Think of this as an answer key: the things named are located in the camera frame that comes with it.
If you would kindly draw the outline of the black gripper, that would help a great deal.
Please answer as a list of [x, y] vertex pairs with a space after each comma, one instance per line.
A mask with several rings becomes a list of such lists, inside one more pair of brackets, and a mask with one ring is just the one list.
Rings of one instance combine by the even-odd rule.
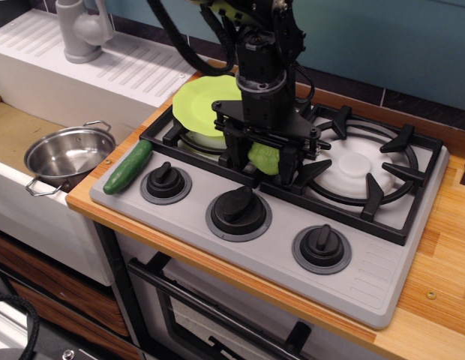
[[281, 185], [290, 185], [304, 158], [314, 159], [320, 149], [321, 130], [296, 112], [296, 87], [239, 87], [241, 100], [219, 100], [212, 104], [215, 127], [226, 140], [233, 166], [243, 170], [249, 163], [253, 143], [280, 151], [278, 170]]

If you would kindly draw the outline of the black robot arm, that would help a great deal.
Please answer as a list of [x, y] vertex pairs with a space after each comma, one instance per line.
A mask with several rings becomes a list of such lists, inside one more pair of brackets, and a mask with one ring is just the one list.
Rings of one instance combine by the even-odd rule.
[[203, 61], [180, 34], [161, 1], [149, 7], [183, 59], [204, 75], [218, 77], [234, 66], [241, 100], [216, 100], [215, 127], [225, 136], [232, 165], [243, 170], [253, 144], [279, 151], [282, 185], [293, 182], [299, 164], [315, 157], [320, 130], [297, 107], [311, 103], [296, 95], [296, 73], [305, 72], [297, 58], [305, 33], [296, 25], [291, 1], [198, 1], [200, 13], [226, 56], [224, 67]]

